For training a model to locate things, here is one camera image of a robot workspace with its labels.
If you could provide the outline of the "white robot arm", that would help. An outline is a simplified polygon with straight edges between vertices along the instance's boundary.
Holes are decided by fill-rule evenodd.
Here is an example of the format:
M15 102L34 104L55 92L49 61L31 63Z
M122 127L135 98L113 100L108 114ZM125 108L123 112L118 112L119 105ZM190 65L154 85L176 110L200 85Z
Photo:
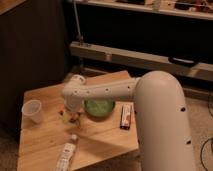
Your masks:
M151 71L96 85L75 75L62 89L62 97L72 113L85 100L132 102L143 171L196 171L183 88L170 73Z

